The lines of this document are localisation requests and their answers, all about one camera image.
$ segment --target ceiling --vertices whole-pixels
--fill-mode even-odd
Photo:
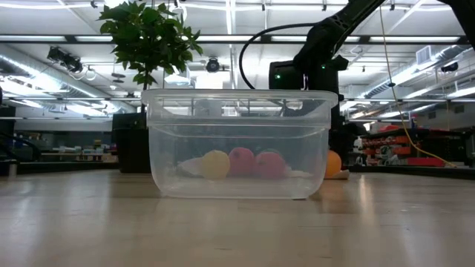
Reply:
[[[341,9],[347,0],[328,0],[327,11],[322,11],[321,0],[265,0],[266,11],[262,11],[262,0],[235,0],[235,9],[230,20],[231,32],[226,25],[226,1],[234,0],[188,0],[186,24],[193,30],[201,30],[202,34],[248,34],[252,35],[267,27],[283,24],[302,22],[318,22],[331,16]],[[389,10],[386,5],[382,10],[386,34],[412,35],[412,36],[463,36],[465,35],[456,17],[446,5],[431,0],[395,0],[396,9]],[[89,1],[77,0],[37,0],[21,1],[23,8],[5,7],[5,5],[19,4],[19,1],[0,0],[0,33],[2,34],[52,34],[52,35],[96,35],[102,22],[98,22],[101,7],[93,9],[88,6]],[[54,10],[39,10],[39,6],[77,6],[78,8],[65,8]],[[309,28],[297,28],[283,30],[280,33],[307,34]],[[379,11],[374,12],[353,33],[353,35],[381,35],[381,21]],[[8,44],[32,59],[49,64],[46,55],[50,44]],[[92,67],[97,72],[93,81],[82,79],[81,82],[93,88],[102,90],[111,96],[124,96],[127,93],[135,93],[138,96],[141,87],[137,87],[132,78],[133,70],[123,70],[121,66],[114,66],[114,55],[110,54],[111,44],[61,44],[60,47],[69,53],[81,58],[82,62]],[[209,57],[217,57],[224,65],[231,64],[231,51],[239,54],[242,45],[234,44],[230,49],[228,44],[203,44],[204,54],[195,54],[192,76],[204,75],[200,69],[200,62],[207,61]],[[290,60],[301,49],[301,44],[254,44],[246,51],[243,61],[244,70],[251,83],[256,88],[267,89],[269,63],[275,61]],[[391,70],[404,67],[416,58],[416,51],[424,45],[389,45],[388,56]],[[344,45],[339,53],[350,60],[350,67],[340,72],[341,91],[355,97],[364,91],[368,85],[387,77],[387,64],[384,47],[381,45]],[[117,85],[112,90],[110,85],[114,79],[111,74],[122,73],[126,76],[124,83]],[[433,73],[426,73],[425,80],[413,81],[411,87],[427,86]],[[171,85],[163,83],[163,72],[154,73],[158,85],[157,88],[170,88]],[[224,88],[230,88],[230,75],[221,73],[219,79],[223,79]],[[237,75],[237,88],[246,89],[240,75]]]

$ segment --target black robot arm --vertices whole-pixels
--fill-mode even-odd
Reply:
[[[345,39],[385,0],[351,0],[347,6],[317,23],[307,34],[307,41],[293,60],[303,74],[328,64]]]
[[[475,48],[475,0],[440,0],[448,4],[465,35]],[[385,0],[349,0],[347,6],[323,21],[315,24],[307,34],[307,40],[300,52],[291,62],[273,62],[269,69],[270,89],[327,90],[339,95],[338,72],[346,70],[348,61],[341,56],[335,57],[345,39]],[[303,116],[313,110],[316,103],[307,101],[302,109],[284,110],[284,116]],[[353,124],[344,124],[340,116],[340,107],[332,109],[332,127],[330,130],[330,148],[342,159],[353,147],[353,141],[359,129]]]
[[[475,0],[440,0],[448,4],[471,45],[475,47]],[[313,75],[315,69],[328,64],[345,39],[385,0],[350,0],[335,15],[317,23],[307,34],[307,41],[295,56],[295,69]]]

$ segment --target black cable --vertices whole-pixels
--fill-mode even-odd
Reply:
[[[252,86],[249,80],[246,78],[246,74],[244,74],[244,69],[243,69],[244,52],[254,40],[256,40],[257,38],[261,37],[262,35],[266,33],[270,33],[276,30],[285,30],[285,29],[291,29],[291,28],[296,28],[296,27],[313,27],[315,25],[316,23],[297,23],[297,24],[287,24],[287,25],[281,25],[277,27],[271,27],[271,28],[262,30],[259,33],[256,33],[251,39],[249,39],[247,43],[243,46],[243,49],[240,51],[240,54],[239,54],[239,72],[244,82],[246,83],[246,85],[249,86],[249,88],[251,89],[255,89],[255,87]]]

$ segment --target black pot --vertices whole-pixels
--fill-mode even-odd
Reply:
[[[115,129],[120,172],[150,174],[147,129]]]

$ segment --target ceiling light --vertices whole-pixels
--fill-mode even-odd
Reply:
[[[472,93],[475,93],[475,87],[458,90],[455,93],[449,94],[447,97],[455,98],[455,97],[471,95]]]
[[[22,100],[22,101],[10,100],[10,101],[18,103],[18,104],[22,104],[22,105],[27,105],[32,108],[43,108],[40,104],[30,101],[30,100]]]
[[[410,93],[410,94],[406,95],[404,98],[405,99],[411,99],[411,98],[414,98],[414,97],[417,97],[417,96],[421,96],[421,95],[427,93],[428,91],[429,91],[428,89],[417,90],[414,93]]]
[[[399,111],[394,111],[394,112],[388,112],[388,113],[384,113],[384,114],[381,114],[379,115],[380,118],[391,118],[391,117],[394,117],[394,116],[398,116],[399,115]]]
[[[125,1],[128,1],[128,0],[105,0],[105,5],[110,8],[114,8]]]
[[[28,78],[24,76],[15,76],[15,79],[18,79],[22,82],[33,85],[34,87],[43,89],[42,92],[45,93],[60,93],[68,92],[67,90],[61,90],[62,84],[56,81],[53,78],[50,78],[48,75],[40,73],[33,78]]]
[[[200,36],[197,42],[247,42],[252,36]]]
[[[419,111],[423,111],[423,110],[425,110],[425,109],[428,109],[428,108],[431,108],[431,107],[433,107],[433,106],[434,106],[434,104],[432,104],[432,105],[425,105],[425,106],[421,106],[420,108],[413,109],[413,110],[412,110],[412,112],[419,112]]]
[[[359,36],[348,36],[345,42],[359,42],[360,38]]]
[[[457,42],[458,36],[386,36],[386,42]],[[374,36],[370,42],[384,42],[383,36]]]
[[[0,41],[7,42],[66,42],[64,36],[17,36],[17,35],[2,35]]]
[[[352,106],[354,105],[357,105],[357,104],[370,104],[371,101],[370,100],[367,100],[367,101],[347,101],[344,105],[342,105],[340,107],[340,111],[345,111],[347,110],[348,108],[351,108]]]
[[[273,36],[271,37],[273,42],[305,42],[306,36]]]
[[[354,115],[351,116],[352,119],[357,119],[357,118],[361,118],[363,116],[366,116],[366,113],[365,112],[358,112]]]
[[[78,42],[112,42],[112,36],[76,36]]]
[[[359,39],[359,36],[348,36],[345,41],[358,42]],[[273,42],[305,42],[307,40],[307,36],[272,36],[271,40]]]
[[[5,79],[3,84],[3,91],[14,93],[20,96],[49,96],[46,93],[42,93],[40,90],[35,90],[33,88],[20,85],[16,82],[10,81],[9,79]]]

